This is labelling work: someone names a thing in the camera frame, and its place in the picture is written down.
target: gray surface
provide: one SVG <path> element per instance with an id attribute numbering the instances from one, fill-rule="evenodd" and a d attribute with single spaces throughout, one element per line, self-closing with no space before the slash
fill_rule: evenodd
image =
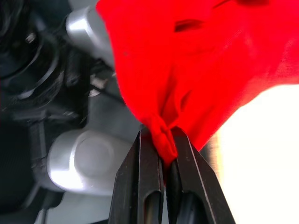
<path id="1" fill-rule="evenodd" d="M 91 224 L 109 216 L 111 197 L 66 193 L 60 205 L 50 209 L 47 224 Z M 41 216 L 36 224 L 41 223 Z"/>
<path id="2" fill-rule="evenodd" d="M 128 108 L 105 95 L 90 98 L 87 128 L 133 143 L 140 127 Z"/>
<path id="3" fill-rule="evenodd" d="M 99 0 L 69 0 L 73 10 L 81 9 L 86 6 L 94 6 Z"/>

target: black mechanical part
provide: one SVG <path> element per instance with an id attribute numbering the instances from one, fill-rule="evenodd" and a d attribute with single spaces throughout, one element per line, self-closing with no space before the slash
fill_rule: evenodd
<path id="1" fill-rule="evenodd" d="M 71 13 L 68 0 L 29 0 L 29 2 L 50 29 L 59 28 L 66 16 Z"/>
<path id="2" fill-rule="evenodd" d="M 31 6 L 0 0 L 0 223 L 6 224 L 33 224 L 41 209 L 61 202 L 63 192 L 54 192 L 47 176 L 48 151 L 61 133 L 84 127 L 88 115 L 90 57 L 51 29 L 37 29 Z"/>
<path id="3" fill-rule="evenodd" d="M 116 174 L 108 223 L 160 224 L 163 195 L 161 159 L 142 130 Z"/>
<path id="4" fill-rule="evenodd" d="M 170 224 L 234 224 L 215 172 L 179 128 L 173 130 L 178 157 L 168 174 Z"/>

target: metal jaw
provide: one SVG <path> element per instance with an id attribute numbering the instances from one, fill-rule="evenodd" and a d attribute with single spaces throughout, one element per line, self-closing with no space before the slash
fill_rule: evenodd
<path id="1" fill-rule="evenodd" d="M 215 172 L 181 129 L 172 135 L 178 157 L 167 172 L 169 223 L 234 224 Z M 117 172 L 108 223 L 160 224 L 163 195 L 162 162 L 142 130 Z"/>

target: silver metal part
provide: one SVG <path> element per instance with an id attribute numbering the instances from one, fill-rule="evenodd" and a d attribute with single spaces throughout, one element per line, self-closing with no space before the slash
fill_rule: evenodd
<path id="1" fill-rule="evenodd" d="M 48 155 L 49 177 L 66 191 L 111 196 L 116 172 L 130 147 L 125 141 L 89 130 L 63 133 Z"/>
<path id="2" fill-rule="evenodd" d="M 94 58 L 102 58 L 109 66 L 114 67 L 111 42 L 95 6 L 71 12 L 65 27 L 75 46 Z"/>

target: red fabric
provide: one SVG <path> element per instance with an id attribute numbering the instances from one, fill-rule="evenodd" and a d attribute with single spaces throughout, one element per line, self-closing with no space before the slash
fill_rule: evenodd
<path id="1" fill-rule="evenodd" d="M 240 106 L 299 83 L 297 0 L 100 0 L 117 80 L 166 165 L 170 129 L 200 150 Z"/>

